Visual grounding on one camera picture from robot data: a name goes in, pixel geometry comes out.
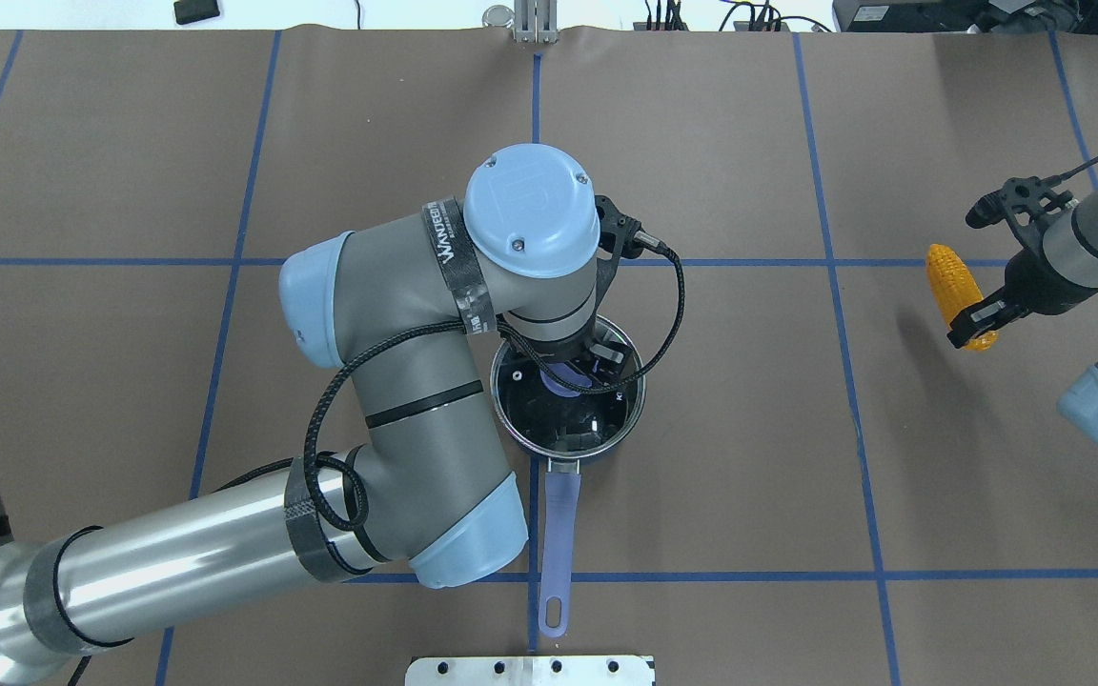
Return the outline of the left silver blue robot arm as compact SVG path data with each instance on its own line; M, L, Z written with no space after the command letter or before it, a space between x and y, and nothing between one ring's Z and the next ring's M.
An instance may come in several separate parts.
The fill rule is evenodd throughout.
M486 577L528 539L467 339L497 331L552 379L549 394L634 390L649 360L602 335L598 307L641 229L565 151L493 153L463 199L428 201L374 229L288 257L280 304L302 355L335 373L293 456L225 488L47 544L18 542L0 496L0 685L235 605L406 561L422 585Z

